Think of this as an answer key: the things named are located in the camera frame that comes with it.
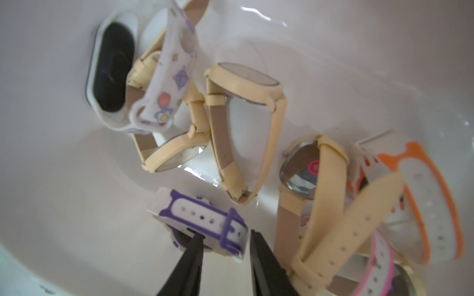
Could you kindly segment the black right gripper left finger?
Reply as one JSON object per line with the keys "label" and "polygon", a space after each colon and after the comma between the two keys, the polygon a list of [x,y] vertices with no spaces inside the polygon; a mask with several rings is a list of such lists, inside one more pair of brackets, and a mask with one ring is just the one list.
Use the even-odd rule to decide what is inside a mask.
{"label": "black right gripper left finger", "polygon": [[195,234],[157,296],[198,296],[203,255],[204,236]]}

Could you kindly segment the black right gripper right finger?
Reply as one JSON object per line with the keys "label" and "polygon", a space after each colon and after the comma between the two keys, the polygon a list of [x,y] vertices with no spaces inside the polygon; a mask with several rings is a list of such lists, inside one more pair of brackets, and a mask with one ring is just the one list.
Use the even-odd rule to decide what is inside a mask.
{"label": "black right gripper right finger", "polygon": [[263,235],[253,229],[250,256],[254,296],[298,296]]}

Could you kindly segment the purple white strap watch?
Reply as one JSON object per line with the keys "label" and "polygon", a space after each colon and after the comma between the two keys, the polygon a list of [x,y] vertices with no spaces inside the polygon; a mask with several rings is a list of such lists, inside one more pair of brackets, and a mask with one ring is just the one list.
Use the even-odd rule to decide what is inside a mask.
{"label": "purple white strap watch", "polygon": [[173,245],[184,251],[195,234],[204,237],[204,250],[243,260],[249,229],[238,212],[223,211],[202,197],[190,197],[175,189],[159,188],[157,199],[146,210],[165,224]]}

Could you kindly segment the cream strap watch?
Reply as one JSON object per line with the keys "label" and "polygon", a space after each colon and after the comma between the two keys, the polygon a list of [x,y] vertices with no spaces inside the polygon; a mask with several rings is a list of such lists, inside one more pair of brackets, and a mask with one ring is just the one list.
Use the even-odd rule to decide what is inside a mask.
{"label": "cream strap watch", "polygon": [[302,296],[319,296],[371,238],[402,194],[405,179],[390,173],[345,207],[349,157],[324,135],[287,151],[280,170],[274,254]]}

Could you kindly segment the large beige square watch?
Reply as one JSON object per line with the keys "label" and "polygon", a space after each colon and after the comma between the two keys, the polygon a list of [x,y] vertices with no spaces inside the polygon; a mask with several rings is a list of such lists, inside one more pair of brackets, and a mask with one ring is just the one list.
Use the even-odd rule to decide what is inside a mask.
{"label": "large beige square watch", "polygon": [[323,296],[425,296],[427,290],[387,237],[375,231],[338,271]]}

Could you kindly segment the beige strap watch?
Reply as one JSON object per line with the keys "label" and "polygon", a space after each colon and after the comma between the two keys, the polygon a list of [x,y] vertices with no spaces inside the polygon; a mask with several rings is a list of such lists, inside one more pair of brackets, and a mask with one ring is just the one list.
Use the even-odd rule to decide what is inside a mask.
{"label": "beige strap watch", "polygon": [[[207,10],[208,1],[197,2]],[[165,10],[166,4],[162,14],[167,18]],[[134,90],[126,83],[126,99],[129,106],[133,99],[142,95],[142,91]],[[199,92],[192,76],[188,91],[170,125],[159,133],[133,134],[133,139],[143,169],[155,173],[176,168],[197,156],[208,145],[210,136],[204,96]]]}

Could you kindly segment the orange white band watch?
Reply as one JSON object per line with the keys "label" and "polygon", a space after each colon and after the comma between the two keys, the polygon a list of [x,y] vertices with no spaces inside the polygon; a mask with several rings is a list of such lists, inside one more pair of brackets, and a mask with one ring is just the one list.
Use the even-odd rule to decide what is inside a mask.
{"label": "orange white band watch", "polygon": [[354,144],[349,192],[401,172],[406,183],[397,204],[381,224],[394,248],[408,260],[430,265],[459,259],[464,236],[457,208],[443,175],[422,145],[395,129]]}

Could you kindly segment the tan loop strap watch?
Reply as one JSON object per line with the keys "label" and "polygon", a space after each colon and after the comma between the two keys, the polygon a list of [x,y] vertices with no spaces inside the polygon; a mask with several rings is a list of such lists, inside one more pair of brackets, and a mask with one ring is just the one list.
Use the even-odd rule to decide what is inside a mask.
{"label": "tan loop strap watch", "polygon": [[270,173],[288,100],[277,79],[245,65],[220,62],[204,76],[220,185],[246,205]]}

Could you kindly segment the pink white kids watch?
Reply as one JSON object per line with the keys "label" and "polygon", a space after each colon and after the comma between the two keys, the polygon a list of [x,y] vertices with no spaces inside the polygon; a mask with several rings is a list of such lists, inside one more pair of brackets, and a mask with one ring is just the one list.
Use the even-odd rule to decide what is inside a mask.
{"label": "pink white kids watch", "polygon": [[196,24],[206,7],[197,1],[166,1],[165,30],[136,60],[127,86],[142,91],[128,119],[140,133],[159,133],[170,125],[188,91],[199,48]]}

